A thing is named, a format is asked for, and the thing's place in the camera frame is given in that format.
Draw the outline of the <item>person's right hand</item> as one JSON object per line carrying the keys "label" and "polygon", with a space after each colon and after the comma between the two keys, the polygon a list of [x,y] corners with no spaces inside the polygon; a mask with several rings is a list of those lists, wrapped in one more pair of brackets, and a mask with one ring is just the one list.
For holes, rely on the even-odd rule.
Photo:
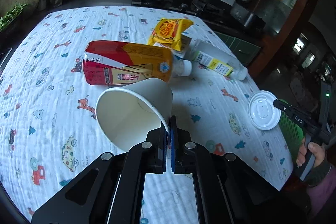
{"label": "person's right hand", "polygon": [[322,146],[314,142],[310,142],[306,147],[305,142],[306,142],[306,138],[303,138],[301,145],[299,147],[296,163],[298,166],[302,166],[306,162],[305,155],[307,151],[310,151],[315,157],[315,161],[313,165],[313,167],[315,168],[324,161],[325,156],[326,156],[325,149]]}

